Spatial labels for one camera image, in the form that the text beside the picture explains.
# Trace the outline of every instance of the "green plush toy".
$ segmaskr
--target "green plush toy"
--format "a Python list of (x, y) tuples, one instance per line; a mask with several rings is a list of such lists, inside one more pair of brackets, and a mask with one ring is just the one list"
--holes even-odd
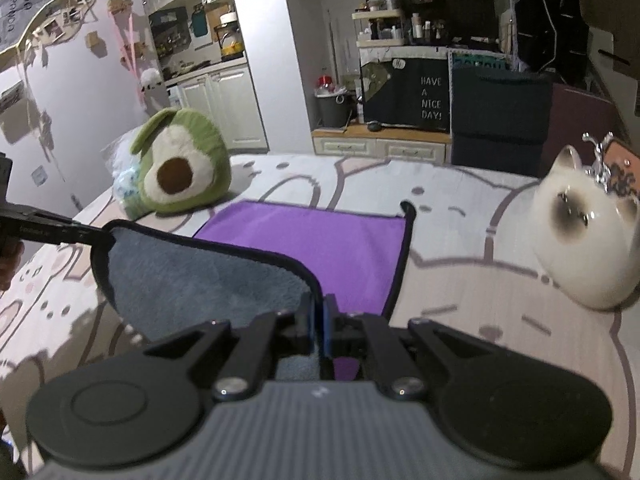
[(208, 205), (229, 189), (231, 166), (220, 131), (196, 110), (160, 110), (142, 126), (131, 153), (140, 153), (142, 202), (159, 213)]

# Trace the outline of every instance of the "maroon cushion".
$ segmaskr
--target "maroon cushion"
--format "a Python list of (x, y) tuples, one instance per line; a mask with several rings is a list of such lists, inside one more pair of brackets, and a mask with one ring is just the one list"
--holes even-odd
[(592, 164), (593, 144), (582, 142), (582, 134), (589, 132), (602, 140), (614, 130), (615, 121), (616, 108), (611, 102), (572, 86), (554, 83), (549, 134), (540, 161), (541, 176), (548, 173), (560, 150), (568, 144), (578, 151), (583, 164)]

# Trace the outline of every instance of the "gray towel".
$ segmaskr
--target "gray towel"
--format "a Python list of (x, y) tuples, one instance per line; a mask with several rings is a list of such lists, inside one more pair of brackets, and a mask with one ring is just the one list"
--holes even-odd
[[(290, 270), (219, 252), (216, 244), (184, 238), (207, 248), (181, 245), (173, 235), (118, 224), (111, 233), (116, 243), (108, 254), (92, 253), (96, 281), (124, 320), (151, 340), (208, 320), (240, 328), (264, 312), (297, 310), (311, 292)], [(318, 379), (318, 359), (281, 360), (276, 376)]]

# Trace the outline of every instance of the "white plastic bag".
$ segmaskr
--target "white plastic bag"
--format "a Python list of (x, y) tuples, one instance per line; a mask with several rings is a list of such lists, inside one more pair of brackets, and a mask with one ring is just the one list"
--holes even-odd
[(140, 157), (131, 155), (129, 151), (140, 128), (127, 132), (101, 151), (102, 159), (113, 177), (113, 197), (129, 220), (137, 220), (151, 212), (142, 202), (138, 189)]

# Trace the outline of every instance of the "bedsheet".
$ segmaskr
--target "bedsheet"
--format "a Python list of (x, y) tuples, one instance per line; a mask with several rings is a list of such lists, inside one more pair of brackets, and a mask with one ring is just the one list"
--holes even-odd
[[(389, 216), (410, 200), (417, 218), (391, 324), (427, 316), (590, 378), (614, 409), (602, 461), (619, 478), (640, 478), (638, 300), (592, 312), (544, 273), (527, 236), (536, 180), (389, 159), (237, 155), (231, 161), (228, 202), (140, 223), (192, 236), (242, 199)], [(76, 219), (100, 226), (122, 217), (108, 190)], [(30, 395), (57, 375), (144, 341), (97, 291), (89, 252), (65, 244), (42, 248), (0, 298), (0, 406), (29, 470), (41, 463), (24, 427)]]

